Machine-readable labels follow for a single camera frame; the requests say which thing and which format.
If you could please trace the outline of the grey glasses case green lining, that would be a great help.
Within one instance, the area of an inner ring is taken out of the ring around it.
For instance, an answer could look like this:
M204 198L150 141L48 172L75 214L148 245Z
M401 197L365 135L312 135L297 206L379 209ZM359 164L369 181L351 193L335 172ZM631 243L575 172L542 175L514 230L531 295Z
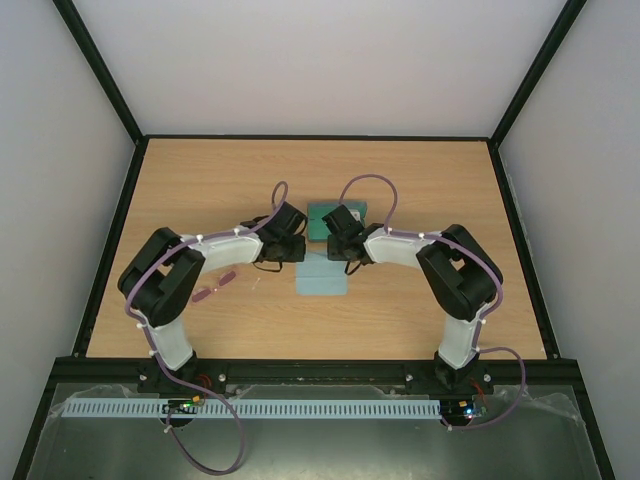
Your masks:
M362 200L345 200L343 204L350 209L360 211L363 219L360 221L365 224L365 217L368 210L366 201ZM306 228L307 238L312 243L325 242L330 234L322 218L338 207L337 200L317 200L307 203L308 225Z

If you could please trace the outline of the light blue cleaning cloth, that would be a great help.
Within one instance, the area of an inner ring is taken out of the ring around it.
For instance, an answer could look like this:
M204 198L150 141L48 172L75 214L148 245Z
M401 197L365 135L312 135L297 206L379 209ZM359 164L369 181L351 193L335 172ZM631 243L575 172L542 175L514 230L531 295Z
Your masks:
M307 252L304 260L296 264L296 293L301 296L346 295L345 267L345 261L330 260L325 252Z

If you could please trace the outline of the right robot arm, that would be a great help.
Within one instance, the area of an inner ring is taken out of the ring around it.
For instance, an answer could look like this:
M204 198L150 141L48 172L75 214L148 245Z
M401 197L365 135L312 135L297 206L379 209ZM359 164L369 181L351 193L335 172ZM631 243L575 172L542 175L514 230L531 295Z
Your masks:
M482 325L504 297L500 269L470 232L458 224L438 232L402 231L379 223L365 226L344 205L322 221L329 230L327 256L332 261L421 270L445 313L434 376L450 392L466 385L479 357Z

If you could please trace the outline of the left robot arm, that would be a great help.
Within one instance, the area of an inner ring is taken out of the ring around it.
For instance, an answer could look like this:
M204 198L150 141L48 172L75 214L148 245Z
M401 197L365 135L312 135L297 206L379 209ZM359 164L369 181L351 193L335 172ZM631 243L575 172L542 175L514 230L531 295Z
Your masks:
M160 374L183 388L194 383L196 352L182 319L203 274L237 264L299 263L304 260L307 216L286 201L267 216L221 232L179 235L156 230L121 274L117 288L125 313L137 321Z

